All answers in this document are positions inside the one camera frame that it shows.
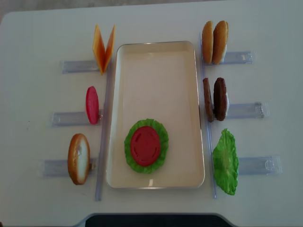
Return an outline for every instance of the tomato slice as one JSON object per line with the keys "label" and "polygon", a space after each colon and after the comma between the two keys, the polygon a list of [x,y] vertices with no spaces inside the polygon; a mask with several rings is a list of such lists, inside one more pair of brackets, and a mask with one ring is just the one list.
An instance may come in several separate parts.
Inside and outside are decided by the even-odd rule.
{"label": "tomato slice", "polygon": [[87,89],[86,93],[86,114],[91,124],[99,121],[99,100],[94,86]]}
{"label": "tomato slice", "polygon": [[150,126],[138,128],[131,139],[131,155],[141,166],[153,164],[160,154],[160,138]]}

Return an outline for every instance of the stacked bun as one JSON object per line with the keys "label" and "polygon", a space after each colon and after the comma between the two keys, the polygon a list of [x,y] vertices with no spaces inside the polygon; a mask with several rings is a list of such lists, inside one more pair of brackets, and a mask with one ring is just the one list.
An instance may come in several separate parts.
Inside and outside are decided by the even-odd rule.
{"label": "stacked bun", "polygon": [[220,21],[213,32],[213,22],[208,21],[202,31],[202,54],[206,63],[219,64],[226,54],[228,23]]}

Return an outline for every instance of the green lettuce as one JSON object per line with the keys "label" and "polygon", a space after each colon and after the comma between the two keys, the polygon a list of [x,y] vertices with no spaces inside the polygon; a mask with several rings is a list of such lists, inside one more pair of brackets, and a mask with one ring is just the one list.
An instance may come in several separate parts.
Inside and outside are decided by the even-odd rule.
{"label": "green lettuce", "polygon": [[239,159],[234,136],[222,131],[218,145],[213,151],[214,178],[217,185],[227,194],[234,195],[238,185]]}
{"label": "green lettuce", "polygon": [[[133,137],[134,132],[143,126],[150,126],[159,135],[160,138],[160,154],[157,160],[149,165],[149,166],[141,166],[134,160],[133,156],[131,155],[131,140]],[[150,174],[156,169],[160,168],[165,161],[166,152],[169,148],[169,136],[167,134],[167,131],[163,124],[157,122],[154,119],[146,119],[138,121],[136,124],[133,125],[133,127],[129,130],[129,133],[124,141],[124,151],[125,151],[125,157],[126,162],[128,165],[136,172],[141,174]]]}

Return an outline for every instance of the white table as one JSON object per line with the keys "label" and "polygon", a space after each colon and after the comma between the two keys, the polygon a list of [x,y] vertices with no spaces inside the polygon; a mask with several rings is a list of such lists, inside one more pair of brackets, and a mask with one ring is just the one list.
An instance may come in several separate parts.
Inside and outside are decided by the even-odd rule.
{"label": "white table", "polygon": [[[5,226],[72,226],[95,213],[216,213],[238,226],[303,225],[302,93],[303,1],[215,1],[185,4],[17,12],[0,26],[0,220]],[[95,24],[108,39],[116,23],[115,50],[127,43],[188,40],[199,62],[199,33],[208,20],[229,22],[229,51],[252,50],[253,66],[208,69],[224,77],[231,103],[268,102],[270,117],[212,125],[236,138],[239,157],[279,155],[278,176],[240,176],[235,196],[213,199],[209,155],[205,181],[195,190],[120,191],[96,178],[75,186],[69,178],[37,176],[39,160],[65,159],[73,134],[100,147],[100,126],[51,129],[54,111],[84,110],[88,86],[103,105],[106,78],[99,73],[62,75],[60,60],[90,60]]]}

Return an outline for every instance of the clear plastic holder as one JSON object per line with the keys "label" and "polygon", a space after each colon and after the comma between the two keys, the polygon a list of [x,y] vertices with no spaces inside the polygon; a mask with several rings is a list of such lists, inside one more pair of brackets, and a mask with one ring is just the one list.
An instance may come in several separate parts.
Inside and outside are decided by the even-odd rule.
{"label": "clear plastic holder", "polygon": [[[96,158],[89,162],[89,175],[95,175],[97,170]],[[41,177],[68,177],[67,160],[43,160],[40,162],[38,175]]]}
{"label": "clear plastic holder", "polygon": [[[100,119],[97,124],[101,124],[103,117],[102,110],[99,110]],[[89,122],[86,112],[55,112],[51,114],[51,127],[63,126],[83,126],[92,125]]]}
{"label": "clear plastic holder", "polygon": [[225,119],[263,118],[269,117],[267,103],[230,104]]}
{"label": "clear plastic holder", "polygon": [[99,67],[95,60],[90,61],[62,61],[62,73],[98,72]]}
{"label": "clear plastic holder", "polygon": [[240,52],[226,52],[224,59],[220,62],[220,65],[229,64],[254,64],[256,57],[254,52],[240,51]]}
{"label": "clear plastic holder", "polygon": [[[205,78],[206,64],[202,55],[202,37],[200,34],[200,70],[202,79]],[[253,64],[254,55],[251,52],[227,52],[224,61],[220,64]],[[206,140],[210,157],[210,173],[214,175],[213,143],[211,124],[207,120],[205,112]],[[269,108],[266,103],[255,102],[252,104],[231,104],[226,119],[264,118],[269,117]],[[279,156],[267,157],[241,157],[239,158],[239,175],[272,175],[282,173]],[[217,188],[214,177],[212,177],[213,197],[217,198]]]}
{"label": "clear plastic holder", "polygon": [[239,175],[281,174],[279,156],[241,157],[239,158]]}

